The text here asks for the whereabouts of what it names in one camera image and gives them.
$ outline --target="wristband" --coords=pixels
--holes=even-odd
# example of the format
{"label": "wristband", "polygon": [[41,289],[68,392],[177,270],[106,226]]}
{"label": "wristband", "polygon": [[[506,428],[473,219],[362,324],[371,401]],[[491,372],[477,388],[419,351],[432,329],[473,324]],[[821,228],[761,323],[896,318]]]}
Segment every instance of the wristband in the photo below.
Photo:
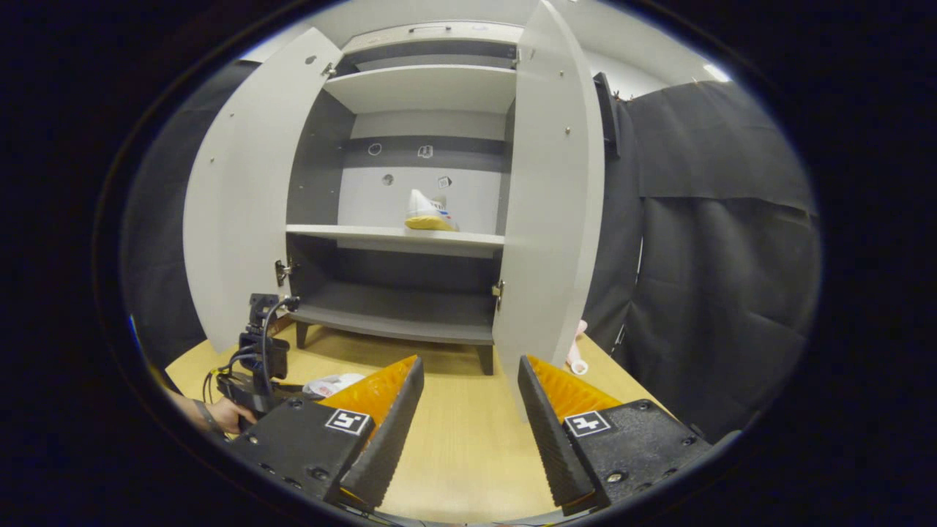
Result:
{"label": "wristband", "polygon": [[228,437],[225,435],[225,430],[222,429],[221,425],[219,425],[218,422],[215,421],[215,418],[212,417],[212,413],[209,412],[208,408],[205,407],[205,403],[197,399],[193,399],[193,400],[195,400],[195,406],[199,409],[201,416],[204,417],[205,422],[208,423],[208,428],[212,432],[219,434],[222,437]]}

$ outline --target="white cabinet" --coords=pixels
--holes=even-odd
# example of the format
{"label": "white cabinet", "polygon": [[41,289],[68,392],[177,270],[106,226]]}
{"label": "white cabinet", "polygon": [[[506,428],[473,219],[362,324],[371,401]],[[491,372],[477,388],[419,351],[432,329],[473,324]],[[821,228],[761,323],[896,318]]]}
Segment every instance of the white cabinet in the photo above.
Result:
{"label": "white cabinet", "polygon": [[[307,323],[493,343],[516,390],[522,354],[559,365],[573,341],[603,171],[588,64],[545,1],[523,28],[416,24],[343,51],[312,29],[238,88],[196,158],[184,249],[201,324],[225,350],[251,293],[291,289]],[[461,232],[405,228],[411,188],[445,194]],[[275,261],[295,264],[282,285]]]}

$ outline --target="hinge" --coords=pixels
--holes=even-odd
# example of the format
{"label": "hinge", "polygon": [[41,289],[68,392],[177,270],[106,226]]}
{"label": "hinge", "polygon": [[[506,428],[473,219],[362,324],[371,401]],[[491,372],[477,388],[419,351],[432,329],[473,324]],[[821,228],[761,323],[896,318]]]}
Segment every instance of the hinge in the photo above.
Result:
{"label": "hinge", "polygon": [[501,311],[501,297],[504,295],[504,280],[498,280],[498,283],[491,286],[491,294],[498,298],[498,301],[495,303],[495,309]]}
{"label": "hinge", "polygon": [[299,267],[299,264],[294,263],[291,256],[287,259],[287,265],[284,265],[282,260],[277,260],[274,262],[274,270],[276,271],[276,285],[283,287],[283,283],[286,281],[287,277],[292,275],[292,272],[297,267]]}

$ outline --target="table surface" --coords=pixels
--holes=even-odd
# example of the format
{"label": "table surface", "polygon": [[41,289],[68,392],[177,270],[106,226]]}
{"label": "table surface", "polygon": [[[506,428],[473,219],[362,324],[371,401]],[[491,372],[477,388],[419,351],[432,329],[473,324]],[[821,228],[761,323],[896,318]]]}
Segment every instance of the table surface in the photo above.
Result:
{"label": "table surface", "polygon": [[[495,350],[495,374],[482,374],[473,346],[382,339],[312,325],[304,350],[296,325],[277,334],[290,343],[290,384],[340,373],[368,375],[418,354],[424,390],[413,416],[394,479],[378,511],[439,522],[504,521],[557,508],[546,483],[530,426],[521,421]],[[587,336],[577,340],[589,364],[581,379],[622,401],[660,403]],[[234,349],[218,354],[206,340],[166,368],[183,395],[201,399],[212,368],[227,364]],[[214,382],[213,397],[218,399]]]}

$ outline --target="black fabric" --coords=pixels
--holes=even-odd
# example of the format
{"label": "black fabric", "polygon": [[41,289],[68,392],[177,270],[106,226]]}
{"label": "black fabric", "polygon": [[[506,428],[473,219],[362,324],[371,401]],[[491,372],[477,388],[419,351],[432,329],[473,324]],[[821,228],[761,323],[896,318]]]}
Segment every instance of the black fabric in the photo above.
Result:
{"label": "black fabric", "polygon": [[773,399],[806,342],[821,267],[809,181],[733,83],[618,110],[587,334],[714,443]]}
{"label": "black fabric", "polygon": [[227,66],[192,94],[153,141],[127,200],[121,280],[140,345],[161,369],[205,340],[183,260],[186,187],[212,121],[256,67]]}
{"label": "black fabric", "polygon": [[638,155],[633,147],[632,120],[624,104],[617,104],[620,158],[605,161],[602,227],[583,320],[588,335],[611,353],[631,302],[641,247],[642,205],[638,196]]}
{"label": "black fabric", "polygon": [[758,198],[816,214],[796,153],[735,83],[688,83],[627,105],[638,134],[641,195]]}
{"label": "black fabric", "polygon": [[744,428],[809,331],[819,239],[803,212],[757,200],[646,200],[622,364],[710,441]]}

